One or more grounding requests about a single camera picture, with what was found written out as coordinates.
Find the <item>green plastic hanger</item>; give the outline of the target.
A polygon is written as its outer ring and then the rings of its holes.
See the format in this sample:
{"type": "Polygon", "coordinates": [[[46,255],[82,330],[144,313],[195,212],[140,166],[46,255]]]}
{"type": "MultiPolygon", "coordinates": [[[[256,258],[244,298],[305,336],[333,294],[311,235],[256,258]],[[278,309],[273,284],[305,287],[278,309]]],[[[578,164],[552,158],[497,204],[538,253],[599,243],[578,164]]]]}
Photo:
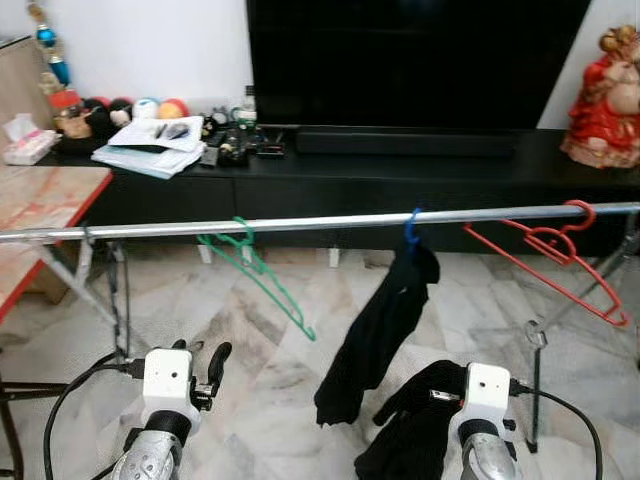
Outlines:
{"type": "Polygon", "coordinates": [[[227,260],[236,266],[284,312],[308,340],[315,342],[317,334],[315,329],[306,323],[305,312],[294,300],[289,289],[284,287],[278,276],[255,250],[255,230],[243,218],[233,218],[233,220],[242,225],[244,233],[242,237],[224,233],[198,234],[197,241],[202,247],[209,247],[210,251],[220,259],[227,260]]]}

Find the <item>plain black garment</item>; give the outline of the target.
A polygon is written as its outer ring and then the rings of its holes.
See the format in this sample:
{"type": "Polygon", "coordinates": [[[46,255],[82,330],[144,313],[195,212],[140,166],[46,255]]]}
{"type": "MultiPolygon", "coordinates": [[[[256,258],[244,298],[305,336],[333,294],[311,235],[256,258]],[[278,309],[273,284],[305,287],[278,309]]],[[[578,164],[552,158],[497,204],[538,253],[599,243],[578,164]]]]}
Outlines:
{"type": "Polygon", "coordinates": [[[466,367],[439,360],[416,372],[375,413],[381,430],[355,460],[358,480],[440,480],[461,410],[466,367]]]}

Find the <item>red plastic hanger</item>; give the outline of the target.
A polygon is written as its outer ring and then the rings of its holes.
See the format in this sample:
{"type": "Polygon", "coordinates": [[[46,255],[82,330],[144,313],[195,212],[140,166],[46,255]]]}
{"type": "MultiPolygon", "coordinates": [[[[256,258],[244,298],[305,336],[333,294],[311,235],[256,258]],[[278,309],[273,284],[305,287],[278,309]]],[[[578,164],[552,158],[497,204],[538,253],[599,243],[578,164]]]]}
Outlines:
{"type": "Polygon", "coordinates": [[[538,270],[530,268],[526,262],[516,259],[512,253],[508,253],[506,250],[503,250],[502,247],[490,241],[490,239],[483,236],[483,234],[477,233],[476,230],[472,228],[471,221],[467,221],[467,223],[463,224],[463,230],[468,234],[471,234],[471,236],[476,238],[477,241],[484,243],[485,246],[492,248],[492,250],[499,253],[500,256],[503,256],[504,259],[513,262],[516,266],[520,266],[520,268],[524,269],[526,273],[534,275],[536,279],[540,280],[540,282],[549,285],[549,287],[553,288],[554,291],[563,294],[567,300],[570,300],[577,306],[584,307],[591,315],[600,317],[600,319],[604,320],[605,323],[611,324],[612,326],[627,326],[630,324],[630,316],[622,310],[622,301],[620,296],[618,296],[616,289],[609,284],[608,280],[605,279],[598,270],[591,268],[588,262],[581,259],[579,252],[577,252],[576,244],[573,243],[570,237],[568,237],[568,233],[572,232],[572,230],[586,230],[590,228],[590,225],[593,224],[596,219],[596,211],[594,207],[588,204],[588,202],[581,200],[570,200],[564,205],[579,207],[579,209],[584,212],[585,219],[579,224],[566,224],[561,228],[527,227],[525,224],[509,219],[502,219],[500,220],[500,223],[506,224],[508,227],[515,227],[517,230],[521,230],[521,232],[524,233],[522,241],[529,244],[529,246],[534,248],[535,251],[543,253],[543,255],[547,256],[548,259],[557,262],[559,266],[576,265],[584,269],[586,273],[589,273],[591,278],[596,280],[596,284],[603,288],[603,291],[607,294],[609,300],[613,302],[613,305],[608,307],[608,310],[599,310],[599,308],[590,305],[590,303],[585,300],[584,297],[586,296],[586,293],[572,294],[570,291],[567,291],[566,288],[563,288],[561,284],[553,282],[553,280],[548,278],[548,276],[539,273],[538,270]]]}

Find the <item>silver metal clothes rack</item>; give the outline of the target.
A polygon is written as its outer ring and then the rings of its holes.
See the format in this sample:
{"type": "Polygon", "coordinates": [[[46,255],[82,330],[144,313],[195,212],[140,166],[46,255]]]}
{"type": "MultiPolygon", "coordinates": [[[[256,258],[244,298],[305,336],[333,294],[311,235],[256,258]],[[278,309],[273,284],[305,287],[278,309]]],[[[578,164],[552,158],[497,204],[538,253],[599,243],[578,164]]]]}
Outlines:
{"type": "Polygon", "coordinates": [[[124,238],[173,237],[173,236],[212,236],[212,234],[229,234],[243,232],[247,239],[260,232],[275,230],[334,230],[346,228],[393,227],[406,224],[470,224],[475,221],[516,221],[518,219],[547,218],[594,218],[595,215],[626,214],[626,233],[620,247],[602,260],[603,270],[599,271],[596,287],[608,291],[611,284],[605,276],[611,275],[620,268],[627,257],[636,257],[640,253],[639,214],[640,204],[637,202],[614,202],[614,204],[572,204],[531,207],[493,207],[493,209],[452,210],[434,212],[403,212],[403,214],[374,214],[328,216],[328,218],[291,218],[229,221],[177,221],[177,223],[152,223],[134,225],[115,225],[115,227],[82,227],[82,228],[37,228],[22,230],[0,230],[0,244],[24,243],[38,253],[47,269],[54,271],[58,278],[67,283],[84,302],[96,308],[100,317],[111,321],[114,325],[113,352],[111,357],[128,356],[131,333],[127,321],[118,311],[109,308],[100,294],[88,288],[84,274],[90,268],[92,253],[82,256],[81,265],[74,271],[52,251],[52,244],[61,241],[93,242],[114,241],[124,238]]]}

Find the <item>black printed T-shirt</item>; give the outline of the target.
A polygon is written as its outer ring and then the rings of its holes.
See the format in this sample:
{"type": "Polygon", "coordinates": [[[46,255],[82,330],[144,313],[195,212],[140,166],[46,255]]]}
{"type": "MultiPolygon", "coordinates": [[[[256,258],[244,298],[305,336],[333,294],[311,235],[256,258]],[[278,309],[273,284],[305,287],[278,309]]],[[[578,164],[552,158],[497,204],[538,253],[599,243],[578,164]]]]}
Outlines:
{"type": "Polygon", "coordinates": [[[416,329],[440,264],[424,242],[403,244],[369,302],[349,326],[314,396],[316,424],[355,422],[366,390],[379,387],[404,339],[416,329]]]}

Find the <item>white paper stack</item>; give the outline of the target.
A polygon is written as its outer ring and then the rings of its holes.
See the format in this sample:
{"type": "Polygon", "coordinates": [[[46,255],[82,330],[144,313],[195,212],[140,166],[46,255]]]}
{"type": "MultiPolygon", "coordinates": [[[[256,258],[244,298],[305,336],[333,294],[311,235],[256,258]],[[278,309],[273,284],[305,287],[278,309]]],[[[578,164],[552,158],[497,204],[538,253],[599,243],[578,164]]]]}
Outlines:
{"type": "Polygon", "coordinates": [[[200,160],[205,150],[202,127],[202,116],[133,120],[119,129],[106,145],[93,151],[91,159],[148,177],[170,179],[200,160]],[[191,133],[182,140],[159,140],[157,132],[170,123],[186,123],[191,133]]]}

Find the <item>marble table with red edge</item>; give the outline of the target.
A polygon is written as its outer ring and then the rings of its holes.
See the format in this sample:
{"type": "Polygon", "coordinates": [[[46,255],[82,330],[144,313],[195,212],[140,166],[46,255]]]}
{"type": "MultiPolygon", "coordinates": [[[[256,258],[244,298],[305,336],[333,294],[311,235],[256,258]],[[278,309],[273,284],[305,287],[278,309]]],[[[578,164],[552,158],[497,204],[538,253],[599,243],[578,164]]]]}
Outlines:
{"type": "MultiPolygon", "coordinates": [[[[0,232],[73,227],[111,178],[105,166],[0,163],[0,232]]],[[[41,269],[32,244],[0,243],[0,325],[41,269]]]]}

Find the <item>black remote control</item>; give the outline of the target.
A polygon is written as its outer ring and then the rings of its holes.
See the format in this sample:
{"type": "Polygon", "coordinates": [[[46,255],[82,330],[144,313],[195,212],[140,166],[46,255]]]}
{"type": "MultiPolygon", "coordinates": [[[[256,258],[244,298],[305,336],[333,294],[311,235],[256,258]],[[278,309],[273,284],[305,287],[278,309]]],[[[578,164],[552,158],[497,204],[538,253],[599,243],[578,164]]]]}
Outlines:
{"type": "Polygon", "coordinates": [[[204,166],[247,166],[250,163],[250,133],[246,128],[227,127],[204,137],[205,150],[198,163],[204,166]]]}

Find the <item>small black box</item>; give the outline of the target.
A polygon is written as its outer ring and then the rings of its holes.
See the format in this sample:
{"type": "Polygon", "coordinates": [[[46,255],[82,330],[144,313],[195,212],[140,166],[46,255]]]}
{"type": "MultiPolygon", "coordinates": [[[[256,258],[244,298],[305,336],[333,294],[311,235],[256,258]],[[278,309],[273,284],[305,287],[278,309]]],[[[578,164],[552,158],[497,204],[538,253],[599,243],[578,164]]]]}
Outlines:
{"type": "Polygon", "coordinates": [[[255,136],[248,146],[251,156],[255,157],[283,157],[285,155],[285,145],[279,138],[270,140],[270,138],[255,136]]]}

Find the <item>black TV console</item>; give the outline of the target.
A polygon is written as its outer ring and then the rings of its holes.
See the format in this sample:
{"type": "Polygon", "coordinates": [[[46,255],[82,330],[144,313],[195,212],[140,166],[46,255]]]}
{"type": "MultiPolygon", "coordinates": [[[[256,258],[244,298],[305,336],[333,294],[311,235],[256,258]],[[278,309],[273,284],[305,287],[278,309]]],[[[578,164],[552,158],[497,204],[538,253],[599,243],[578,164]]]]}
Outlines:
{"type": "MultiPolygon", "coordinates": [[[[559,150],[561,131],[522,134],[507,157],[296,154],[248,166],[195,164],[170,179],[111,168],[108,187],[84,219],[97,225],[407,214],[637,202],[639,172],[600,170],[559,150]]],[[[589,230],[571,232],[582,256],[603,256],[625,236],[626,215],[600,214],[589,230]]],[[[269,247],[394,250],[403,227],[256,233],[269,247]]]]}

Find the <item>black mouse plush toy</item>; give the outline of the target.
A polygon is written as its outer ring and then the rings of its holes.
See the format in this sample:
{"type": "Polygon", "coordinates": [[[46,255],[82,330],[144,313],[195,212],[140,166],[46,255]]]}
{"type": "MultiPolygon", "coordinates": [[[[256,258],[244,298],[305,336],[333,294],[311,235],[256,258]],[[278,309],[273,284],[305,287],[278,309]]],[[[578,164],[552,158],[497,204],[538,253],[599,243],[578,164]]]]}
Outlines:
{"type": "Polygon", "coordinates": [[[81,102],[84,122],[95,134],[114,134],[132,122],[134,102],[128,97],[92,97],[81,102]]]}

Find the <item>pink tissue box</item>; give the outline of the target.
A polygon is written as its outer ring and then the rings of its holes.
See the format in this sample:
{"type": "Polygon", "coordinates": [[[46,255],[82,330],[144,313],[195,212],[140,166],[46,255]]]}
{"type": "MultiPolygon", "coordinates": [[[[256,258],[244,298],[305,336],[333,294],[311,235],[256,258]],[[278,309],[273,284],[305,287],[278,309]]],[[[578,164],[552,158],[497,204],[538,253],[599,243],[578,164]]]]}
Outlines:
{"type": "Polygon", "coordinates": [[[61,140],[58,132],[37,127],[28,113],[15,114],[4,125],[4,131],[10,140],[3,151],[4,163],[8,165],[35,165],[61,140]]]}

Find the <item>clear plastic bottle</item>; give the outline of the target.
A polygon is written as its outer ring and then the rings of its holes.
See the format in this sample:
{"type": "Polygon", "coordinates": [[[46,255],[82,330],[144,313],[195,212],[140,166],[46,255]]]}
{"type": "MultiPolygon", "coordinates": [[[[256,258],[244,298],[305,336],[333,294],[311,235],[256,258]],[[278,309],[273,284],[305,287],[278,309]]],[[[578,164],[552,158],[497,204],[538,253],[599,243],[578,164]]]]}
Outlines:
{"type": "Polygon", "coordinates": [[[257,111],[255,93],[253,93],[252,84],[247,84],[247,86],[244,87],[243,100],[241,105],[234,110],[234,115],[236,115],[239,127],[247,129],[247,131],[252,131],[252,129],[256,128],[257,111]]]}

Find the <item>jar with red lid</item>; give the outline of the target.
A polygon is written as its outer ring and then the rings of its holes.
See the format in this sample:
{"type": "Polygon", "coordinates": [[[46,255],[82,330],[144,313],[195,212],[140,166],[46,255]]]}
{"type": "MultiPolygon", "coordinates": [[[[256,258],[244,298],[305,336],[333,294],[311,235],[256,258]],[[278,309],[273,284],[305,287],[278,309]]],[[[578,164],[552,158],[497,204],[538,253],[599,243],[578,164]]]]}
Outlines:
{"type": "Polygon", "coordinates": [[[91,136],[91,128],[84,120],[81,108],[81,97],[73,90],[61,90],[47,96],[55,109],[54,124],[56,129],[72,140],[82,140],[91,136]]]}

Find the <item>black soundbar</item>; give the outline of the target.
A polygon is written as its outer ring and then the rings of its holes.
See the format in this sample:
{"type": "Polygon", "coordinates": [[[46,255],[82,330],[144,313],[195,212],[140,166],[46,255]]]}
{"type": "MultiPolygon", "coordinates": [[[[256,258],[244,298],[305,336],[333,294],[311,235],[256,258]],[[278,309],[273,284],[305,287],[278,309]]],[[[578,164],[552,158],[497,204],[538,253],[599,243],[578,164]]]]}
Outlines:
{"type": "Polygon", "coordinates": [[[520,141],[515,131],[475,131],[357,125],[302,125],[294,134],[300,154],[503,157],[520,141]]]}

